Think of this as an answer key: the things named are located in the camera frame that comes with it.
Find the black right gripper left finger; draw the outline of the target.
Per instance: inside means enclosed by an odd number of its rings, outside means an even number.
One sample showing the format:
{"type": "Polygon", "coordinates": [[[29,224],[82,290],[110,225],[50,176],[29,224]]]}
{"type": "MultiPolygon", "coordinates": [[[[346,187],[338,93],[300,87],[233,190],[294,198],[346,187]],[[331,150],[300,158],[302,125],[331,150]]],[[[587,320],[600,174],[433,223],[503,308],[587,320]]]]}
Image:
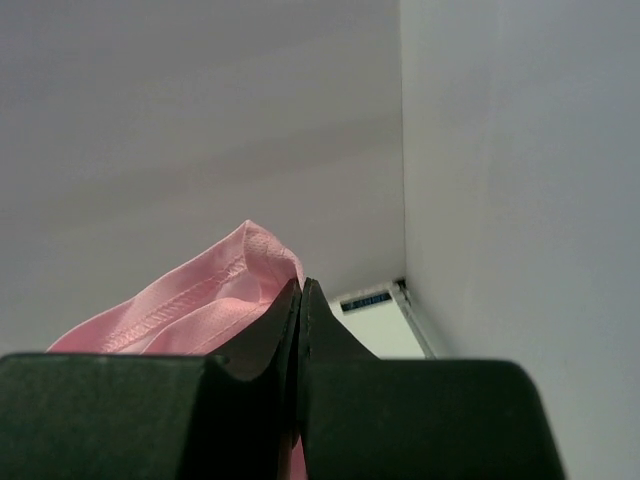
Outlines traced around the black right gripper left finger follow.
{"type": "Polygon", "coordinates": [[[267,311],[198,356],[15,354],[1,361],[5,479],[284,479],[297,314],[267,311]]]}

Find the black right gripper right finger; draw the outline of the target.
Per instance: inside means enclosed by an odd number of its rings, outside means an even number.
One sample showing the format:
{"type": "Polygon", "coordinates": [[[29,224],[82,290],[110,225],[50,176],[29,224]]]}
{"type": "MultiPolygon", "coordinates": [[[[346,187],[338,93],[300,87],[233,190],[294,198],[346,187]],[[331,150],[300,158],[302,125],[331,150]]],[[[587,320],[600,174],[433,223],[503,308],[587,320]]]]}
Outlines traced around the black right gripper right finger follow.
{"type": "Polygon", "coordinates": [[[505,360],[383,360],[313,279],[299,311],[298,421],[311,479],[561,479],[538,390],[505,360]]]}

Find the pink t shirt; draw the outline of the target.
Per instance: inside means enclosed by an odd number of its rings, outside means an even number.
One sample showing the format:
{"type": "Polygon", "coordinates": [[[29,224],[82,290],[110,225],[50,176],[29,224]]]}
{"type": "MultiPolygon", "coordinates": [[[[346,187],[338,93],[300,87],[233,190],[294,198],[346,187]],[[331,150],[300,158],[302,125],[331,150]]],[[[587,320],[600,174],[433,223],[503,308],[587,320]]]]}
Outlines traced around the pink t shirt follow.
{"type": "Polygon", "coordinates": [[[302,277],[295,254],[247,220],[131,299],[74,327],[49,350],[207,354],[265,313],[290,279],[302,277]]]}

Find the blue label sticker right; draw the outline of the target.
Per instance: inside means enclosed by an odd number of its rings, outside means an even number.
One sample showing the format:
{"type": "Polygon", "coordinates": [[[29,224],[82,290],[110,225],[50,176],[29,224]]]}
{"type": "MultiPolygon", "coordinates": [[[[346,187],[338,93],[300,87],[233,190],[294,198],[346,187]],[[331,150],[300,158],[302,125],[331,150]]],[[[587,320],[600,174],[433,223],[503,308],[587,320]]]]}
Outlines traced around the blue label sticker right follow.
{"type": "Polygon", "coordinates": [[[392,301],[393,297],[388,291],[373,292],[369,295],[350,298],[340,302],[343,313],[369,308],[377,304],[392,301]]]}

